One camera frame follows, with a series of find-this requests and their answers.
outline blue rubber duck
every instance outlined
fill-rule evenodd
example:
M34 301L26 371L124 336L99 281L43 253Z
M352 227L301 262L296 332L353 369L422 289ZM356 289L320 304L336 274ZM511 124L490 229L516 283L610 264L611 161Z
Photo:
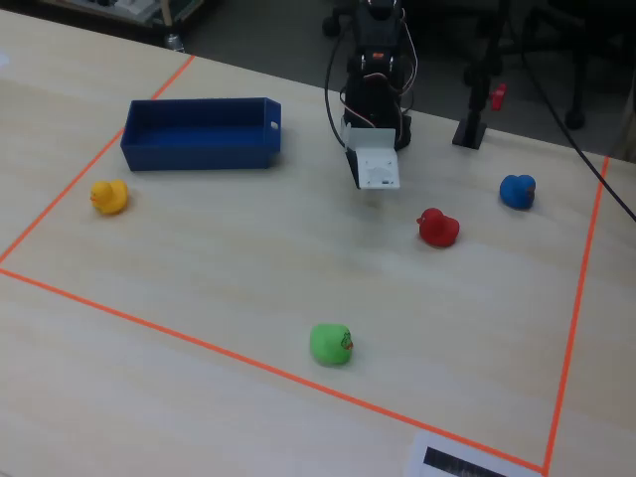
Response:
M501 183L501 200L513 209L529 209L535 201L537 183L532 176L507 176Z

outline white bracket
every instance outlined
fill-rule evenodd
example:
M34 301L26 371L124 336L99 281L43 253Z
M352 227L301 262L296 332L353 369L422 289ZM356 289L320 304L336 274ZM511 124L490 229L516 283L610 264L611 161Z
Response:
M356 152L360 189L399 189L396 131L358 128L341 120L345 146Z

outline green rubber duck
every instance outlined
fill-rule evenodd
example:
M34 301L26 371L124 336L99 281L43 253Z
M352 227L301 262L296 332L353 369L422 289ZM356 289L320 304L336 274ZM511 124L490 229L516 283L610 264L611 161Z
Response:
M354 343L345 325L316 325L311 329L309 349L321 365L344 365L351 358Z

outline red object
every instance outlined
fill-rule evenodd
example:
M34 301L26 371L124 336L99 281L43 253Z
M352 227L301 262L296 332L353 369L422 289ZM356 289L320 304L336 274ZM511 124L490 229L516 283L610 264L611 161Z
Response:
M426 209L419 219L419 236L429 245L451 246L459 235L459 223L439 209Z
M504 82L502 82L495 92L491 94L491 98L493 100L493 111L500 111L501 106L504 103L504 97L506 96L506 90L508 87Z

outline black cable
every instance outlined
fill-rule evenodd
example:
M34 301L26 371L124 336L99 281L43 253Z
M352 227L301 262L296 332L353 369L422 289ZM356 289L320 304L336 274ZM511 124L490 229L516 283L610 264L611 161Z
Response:
M331 58L329 59L329 66L327 67L327 76L325 77L325 106L327 107L327 117L329 118L329 124L331 125L331 130L334 131L334 136L340 143L342 147L345 146L345 141L342 140L340 134L336 130L336 126L334 125L334 118L331 115L331 107L329 106L329 77L331 76L331 67L334 65L334 60L336 59L336 52L338 51L338 47L342 42L342 39L345 38L345 34L351 28L351 24L353 22L349 22L345 28L342 29L340 35L338 35L338 40L336 40L336 44L334 45L334 49L331 51Z
M404 111L402 111L402 114L407 114L409 111L411 111L413 109L413 105L415 104L415 89L412 88L410 90L410 104L408 105L408 108L405 109Z
M623 210L627 213L627 215L634 222L636 222L636 215L632 212L632 210L629 207L627 207L627 204L625 204L623 200L620 197L618 197L618 194L614 192L614 190L610 187L610 185L607 184L607 181L605 181L603 176L598 172L598 170L596 170L596 168L590 162L590 160L587 159L587 156L585 156L583 151L581 151L580 147L578 147L578 144L576 144L576 141L574 141L574 138L571 136L571 134L567 130L567 127L565 126L565 124L563 124L563 121L560 120L560 117L558 116L558 113L555 110L555 107L553 106L552 102L548 98L548 95L546 94L543 87L537 80L537 77L535 76L535 72L530 67L528 60L526 59L526 52L524 50L524 36L522 35L522 39L520 42L519 37L517 37L517 33L515 32L515 28L513 27L513 22L510 17L510 13L508 14L508 26L510 28L510 34L512 36L513 42L515 43L516 46L519 47L519 50L521 53L521 61L524 64L524 68L526 69L526 72L528 73L528 77L530 78L531 82L535 86L535 89L539 93L539 96L542 98L542 100L544 101L548 109L550 110L550 113L552 114L553 118L556 121L556 125L562 131L563 135L565 136L569 144L572 146L572 148L578 153L578 155L585 162L587 167L589 167L592 173L596 176L598 181L605 187L605 189L607 189L607 192L609 192L609 194L614 198L614 200L618 203L618 205L623 208Z

